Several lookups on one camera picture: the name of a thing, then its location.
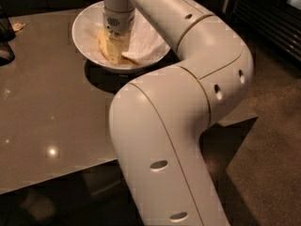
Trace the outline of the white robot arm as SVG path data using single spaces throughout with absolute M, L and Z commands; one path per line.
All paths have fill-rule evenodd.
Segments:
M 246 95 L 252 55 L 193 0 L 104 0 L 113 31 L 127 30 L 132 8 L 179 58 L 127 83 L 110 106 L 110 136 L 139 215 L 145 226 L 230 226 L 198 140 Z

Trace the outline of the white perforated gripper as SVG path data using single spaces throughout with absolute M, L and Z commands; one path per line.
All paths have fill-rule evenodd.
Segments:
M 128 58 L 122 55 L 130 46 L 131 34 L 134 26 L 135 9 L 126 12 L 115 12 L 103 9 L 103 25 L 109 32 L 105 37 L 107 59 L 112 65 L 126 64 Z

